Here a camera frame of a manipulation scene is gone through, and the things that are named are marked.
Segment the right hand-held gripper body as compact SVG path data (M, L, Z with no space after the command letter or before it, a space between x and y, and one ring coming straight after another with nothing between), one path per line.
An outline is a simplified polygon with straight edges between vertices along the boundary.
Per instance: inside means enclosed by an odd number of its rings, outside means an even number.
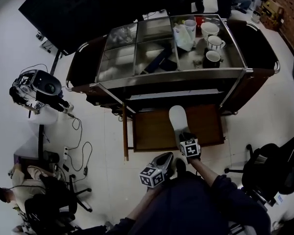
M192 159L200 160L201 147L196 137L191 137L189 139L179 137L179 140L180 151L182 155L186 158L188 164L191 162Z

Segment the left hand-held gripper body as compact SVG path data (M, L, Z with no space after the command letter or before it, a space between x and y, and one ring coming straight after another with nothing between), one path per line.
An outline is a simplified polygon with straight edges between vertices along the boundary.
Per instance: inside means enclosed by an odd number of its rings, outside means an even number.
M162 156L155 157L147 166L140 172L139 178L142 185L148 188L155 188L168 180L173 175L172 162L163 162Z

